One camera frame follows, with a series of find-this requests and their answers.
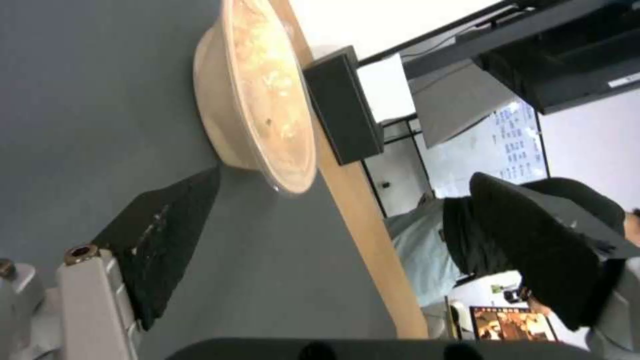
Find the desk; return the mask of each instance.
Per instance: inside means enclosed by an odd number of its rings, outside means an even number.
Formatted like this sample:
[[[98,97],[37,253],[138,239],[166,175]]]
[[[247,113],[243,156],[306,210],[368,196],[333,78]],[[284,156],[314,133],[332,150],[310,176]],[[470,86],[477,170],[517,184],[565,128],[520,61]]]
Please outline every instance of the desk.
[[[191,72],[220,6],[4,5],[0,256],[35,265],[52,286],[65,249],[93,239],[137,194],[219,164]],[[406,326],[420,317],[412,320],[417,307],[361,170],[339,168],[317,133],[321,172],[302,197],[281,197],[260,174],[223,167],[196,254],[145,335],[142,359],[211,336],[426,334]]]

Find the cable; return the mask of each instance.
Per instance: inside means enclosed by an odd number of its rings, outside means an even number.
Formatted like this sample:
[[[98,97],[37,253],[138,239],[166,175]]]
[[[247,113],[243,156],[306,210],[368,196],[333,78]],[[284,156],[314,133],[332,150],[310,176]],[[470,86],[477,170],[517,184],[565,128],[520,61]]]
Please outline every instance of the cable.
[[[506,11],[504,11],[504,12],[502,12],[502,13],[497,14],[495,17],[500,17],[501,15],[505,15],[505,13],[507,13],[508,11],[509,11],[509,10],[507,9]],[[507,13],[506,15],[507,15],[507,16],[514,16],[514,15],[520,15],[520,14],[522,14],[522,13],[525,13],[525,12],[531,12],[531,11],[532,11],[532,10],[531,10],[530,8],[525,8],[525,9],[523,9],[523,10],[516,11],[515,13]],[[453,35],[451,35],[451,36],[446,37],[444,40],[442,40],[441,42],[437,43],[436,45],[434,45],[434,46],[430,47],[429,49],[426,49],[426,50],[423,50],[423,51],[419,51],[419,52],[417,52],[417,53],[404,54],[404,55],[401,55],[401,56],[400,56],[400,58],[405,59],[405,58],[411,58],[411,57],[414,57],[414,56],[420,56],[420,55],[423,55],[423,54],[426,54],[426,53],[430,53],[431,51],[433,51],[433,50],[435,50],[435,49],[439,48],[440,46],[442,46],[444,43],[446,43],[447,41],[451,40],[452,38],[454,38],[454,37],[456,37],[456,36],[458,36],[458,35],[460,35],[460,34],[464,33],[465,31],[467,31],[467,30],[469,30],[469,29],[472,29],[472,28],[474,28],[474,27],[476,27],[476,26],[478,26],[478,24],[471,24],[471,25],[467,26],[466,28],[464,28],[464,29],[462,29],[462,30],[460,30],[460,31],[456,32],[455,34],[453,34]]]
[[[415,95],[415,94],[421,93],[421,92],[423,92],[423,91],[427,90],[428,88],[432,87],[433,85],[435,85],[435,84],[439,83],[441,80],[443,80],[443,79],[444,79],[444,78],[446,78],[447,76],[452,75],[452,74],[455,74],[455,73],[457,73],[458,71],[464,70],[464,69],[466,69],[467,67],[470,67],[470,66],[471,66],[471,65],[473,65],[473,64],[474,64],[474,63],[468,63],[468,64],[466,64],[466,65],[464,65],[464,66],[462,66],[462,67],[459,67],[459,68],[457,68],[457,69],[455,69],[455,70],[451,70],[451,71],[449,71],[449,72],[446,72],[445,74],[442,74],[441,76],[439,76],[438,78],[436,78],[436,79],[435,79],[435,80],[433,80],[432,82],[428,83],[427,85],[424,85],[423,87],[419,88],[419,89],[418,89],[418,90],[416,90],[416,91],[412,91],[412,92],[411,92],[411,94],[412,94],[412,95]]]
[[[443,45],[444,43],[446,43],[447,41],[451,40],[452,38],[454,38],[454,37],[456,37],[456,36],[458,36],[458,35],[462,34],[463,32],[465,32],[465,31],[467,31],[467,30],[469,30],[469,29],[471,29],[471,28],[473,28],[473,27],[475,27],[475,26],[476,26],[475,24],[473,24],[473,25],[469,25],[469,26],[467,26],[466,28],[464,28],[464,29],[462,29],[462,30],[458,31],[457,33],[455,33],[455,34],[453,34],[453,35],[451,35],[451,36],[446,37],[444,40],[442,40],[441,42],[437,43],[436,45],[434,45],[434,46],[430,47],[429,49],[426,49],[426,50],[423,50],[423,51],[420,51],[420,52],[417,52],[417,53],[413,53],[413,54],[404,54],[404,55],[401,55],[401,56],[400,56],[400,58],[405,59],[405,58],[409,58],[409,57],[413,57],[413,56],[419,56],[419,55],[426,54],[426,53],[428,53],[428,52],[430,52],[430,51],[432,51],[432,50],[435,50],[435,49],[439,48],[440,46],[442,46],[442,45]]]

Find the person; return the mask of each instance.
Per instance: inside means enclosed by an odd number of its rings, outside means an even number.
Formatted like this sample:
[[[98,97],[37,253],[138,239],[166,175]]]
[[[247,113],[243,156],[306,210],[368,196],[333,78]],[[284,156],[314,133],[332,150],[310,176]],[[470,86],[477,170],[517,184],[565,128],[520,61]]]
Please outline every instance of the person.
[[[572,200],[618,234],[623,235],[628,241],[640,247],[640,209],[627,213],[611,199],[571,179],[553,177],[521,186],[545,195]],[[500,246],[501,242],[496,241],[492,235],[505,232],[487,229],[488,222],[479,219],[487,214],[487,211],[495,211],[495,206],[487,205],[479,208],[479,204],[483,203],[476,202],[474,205],[471,196],[434,199],[413,211],[386,220],[396,252],[421,307],[439,301],[464,275],[480,278],[508,270],[520,270],[513,264],[515,260],[522,263],[520,259],[508,257]],[[507,209],[506,213],[513,212],[520,216],[514,215],[513,218],[508,219],[508,222],[522,223],[519,218],[526,217],[528,209],[522,208],[522,205],[514,204],[514,206],[516,207]],[[552,227],[549,223],[540,224]],[[518,237],[540,237],[543,236],[541,234],[545,234],[542,230],[522,229],[521,234],[514,233],[514,238],[509,240],[520,241]],[[567,235],[563,233],[563,236],[568,238],[573,235],[567,232]],[[557,236],[547,237],[548,241],[561,241],[556,238]],[[521,257],[533,257],[536,252],[540,252],[536,247],[526,250],[527,252],[523,253],[525,255]],[[537,312],[545,314],[550,312],[546,304],[537,300],[535,293],[529,297],[529,305]],[[571,327],[577,326],[575,321],[569,322],[573,323]]]

